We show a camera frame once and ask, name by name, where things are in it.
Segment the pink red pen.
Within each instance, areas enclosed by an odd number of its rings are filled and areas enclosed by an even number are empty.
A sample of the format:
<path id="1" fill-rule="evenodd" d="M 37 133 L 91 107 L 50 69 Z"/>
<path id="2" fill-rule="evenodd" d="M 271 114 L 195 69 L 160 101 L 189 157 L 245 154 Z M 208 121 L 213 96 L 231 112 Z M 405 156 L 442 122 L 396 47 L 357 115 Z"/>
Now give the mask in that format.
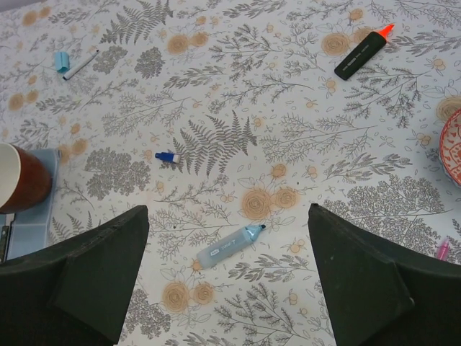
<path id="1" fill-rule="evenodd" d="M 441 261 L 447 261 L 449 252 L 450 252 L 449 238 L 446 237 L 437 249 L 436 258 Z"/>

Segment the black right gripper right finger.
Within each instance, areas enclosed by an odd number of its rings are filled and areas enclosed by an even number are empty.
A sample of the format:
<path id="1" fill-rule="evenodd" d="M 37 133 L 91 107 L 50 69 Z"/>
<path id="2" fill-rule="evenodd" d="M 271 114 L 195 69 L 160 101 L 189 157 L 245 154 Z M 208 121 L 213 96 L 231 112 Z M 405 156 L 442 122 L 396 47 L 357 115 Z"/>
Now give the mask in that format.
<path id="1" fill-rule="evenodd" d="M 308 228 L 338 345 L 459 345 L 460 266 L 312 204 Z"/>

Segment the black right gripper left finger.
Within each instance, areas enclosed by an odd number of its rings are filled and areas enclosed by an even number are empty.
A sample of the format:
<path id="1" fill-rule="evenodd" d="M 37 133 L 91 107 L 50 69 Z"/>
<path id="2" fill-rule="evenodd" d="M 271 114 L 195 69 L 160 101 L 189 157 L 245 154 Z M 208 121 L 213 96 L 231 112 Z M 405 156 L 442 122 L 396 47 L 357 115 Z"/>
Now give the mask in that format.
<path id="1" fill-rule="evenodd" d="M 116 345 L 148 239 L 148 209 L 1 265 L 2 345 Z"/>

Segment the light blue highlighter cap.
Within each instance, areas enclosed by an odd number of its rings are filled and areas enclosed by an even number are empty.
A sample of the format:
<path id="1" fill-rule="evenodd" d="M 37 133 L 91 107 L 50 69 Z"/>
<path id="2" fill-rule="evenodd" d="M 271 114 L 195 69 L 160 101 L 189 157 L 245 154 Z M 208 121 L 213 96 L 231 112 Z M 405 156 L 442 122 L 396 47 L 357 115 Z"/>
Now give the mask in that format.
<path id="1" fill-rule="evenodd" d="M 67 52 L 58 51 L 54 53 L 54 66 L 55 70 L 60 74 L 64 74 L 69 70 L 70 61 Z"/>

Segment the light blue highlighter marker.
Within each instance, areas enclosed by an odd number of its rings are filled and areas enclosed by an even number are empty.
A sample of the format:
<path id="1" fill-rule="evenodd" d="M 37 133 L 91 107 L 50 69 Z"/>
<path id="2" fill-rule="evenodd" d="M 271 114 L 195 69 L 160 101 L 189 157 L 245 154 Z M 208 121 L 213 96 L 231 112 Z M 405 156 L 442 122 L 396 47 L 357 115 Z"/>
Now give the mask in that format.
<path id="1" fill-rule="evenodd" d="M 210 268 L 253 244 L 265 225 L 245 226 L 220 239 L 197 253 L 197 261 L 203 269 Z"/>

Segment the thin white pen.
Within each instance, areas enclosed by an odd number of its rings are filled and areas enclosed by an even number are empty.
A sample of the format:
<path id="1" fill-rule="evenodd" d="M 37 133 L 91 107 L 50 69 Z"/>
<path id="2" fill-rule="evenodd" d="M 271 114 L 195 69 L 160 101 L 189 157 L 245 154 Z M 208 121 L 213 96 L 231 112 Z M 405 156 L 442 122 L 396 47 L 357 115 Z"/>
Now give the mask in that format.
<path id="1" fill-rule="evenodd" d="M 95 50 L 89 56 L 78 62 L 74 67 L 72 67 L 69 71 L 65 72 L 63 75 L 63 79 L 68 81 L 71 79 L 75 74 L 77 74 L 83 67 L 87 66 L 91 61 L 93 61 L 97 55 L 99 54 L 99 50 Z"/>

